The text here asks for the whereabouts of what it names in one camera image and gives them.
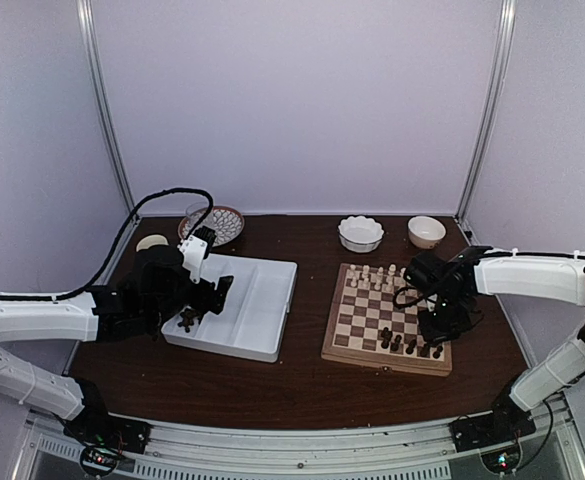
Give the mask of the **dark rook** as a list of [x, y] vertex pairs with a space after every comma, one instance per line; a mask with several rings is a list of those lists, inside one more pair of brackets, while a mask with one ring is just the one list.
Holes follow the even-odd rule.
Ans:
[[441, 357], [442, 351], [443, 351], [443, 346], [442, 345], [439, 345], [436, 348], [436, 350], [434, 351], [434, 353], [432, 354], [432, 357], [434, 359], [439, 359]]

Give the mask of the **white plastic compartment tray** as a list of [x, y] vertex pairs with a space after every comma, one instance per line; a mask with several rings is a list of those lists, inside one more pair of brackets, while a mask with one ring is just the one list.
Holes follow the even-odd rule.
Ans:
[[162, 327], [166, 342], [215, 354], [274, 363], [290, 311], [298, 265], [294, 262], [212, 254], [202, 278], [231, 275], [223, 311], [207, 313], [189, 330], [180, 316]]

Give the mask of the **dark pawn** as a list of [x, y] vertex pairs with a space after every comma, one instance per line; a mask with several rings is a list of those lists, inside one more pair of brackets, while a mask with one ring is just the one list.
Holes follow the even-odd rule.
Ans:
[[399, 349], [400, 345], [401, 345], [401, 337], [397, 336], [395, 338], [395, 341], [391, 344], [391, 350], [396, 352]]

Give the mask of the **dark chess piece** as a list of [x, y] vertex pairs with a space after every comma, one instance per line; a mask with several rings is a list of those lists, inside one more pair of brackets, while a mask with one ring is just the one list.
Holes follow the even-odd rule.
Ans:
[[381, 339], [382, 339], [381, 348], [388, 349], [392, 339], [392, 332], [388, 328], [384, 328], [383, 331], [381, 332]]

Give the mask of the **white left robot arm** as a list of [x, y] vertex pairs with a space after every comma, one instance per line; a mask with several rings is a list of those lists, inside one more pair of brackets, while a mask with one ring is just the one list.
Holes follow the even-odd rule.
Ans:
[[0, 293], [0, 394], [76, 422], [95, 444], [109, 442], [116, 424], [95, 385], [47, 371], [8, 353], [2, 344], [118, 342], [155, 336], [179, 314], [189, 319], [219, 314], [233, 278], [204, 279], [205, 259], [159, 245], [138, 252], [131, 271], [115, 286], [48, 295]]

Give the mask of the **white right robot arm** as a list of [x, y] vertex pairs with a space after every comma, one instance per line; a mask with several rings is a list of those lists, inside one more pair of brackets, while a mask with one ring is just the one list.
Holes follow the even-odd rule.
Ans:
[[480, 296], [502, 301], [519, 343], [534, 364], [507, 388], [485, 419], [491, 440], [507, 440], [523, 413], [585, 375], [585, 251], [572, 253], [470, 246], [450, 260], [431, 251], [415, 256], [403, 275], [433, 309], [419, 317], [430, 344], [470, 330]]

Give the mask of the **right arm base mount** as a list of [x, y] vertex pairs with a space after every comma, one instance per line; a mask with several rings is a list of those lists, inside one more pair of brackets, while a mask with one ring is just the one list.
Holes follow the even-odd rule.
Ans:
[[457, 452], [515, 442], [536, 432], [531, 414], [519, 408], [510, 398], [513, 385], [514, 379], [503, 387], [488, 413], [473, 417], [463, 415], [449, 424]]

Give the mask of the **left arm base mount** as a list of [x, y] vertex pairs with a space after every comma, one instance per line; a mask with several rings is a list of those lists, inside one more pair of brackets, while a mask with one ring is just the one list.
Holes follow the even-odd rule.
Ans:
[[145, 421], [111, 415], [97, 386], [77, 380], [82, 410], [72, 420], [63, 420], [64, 432], [77, 441], [116, 452], [143, 454], [151, 433]]

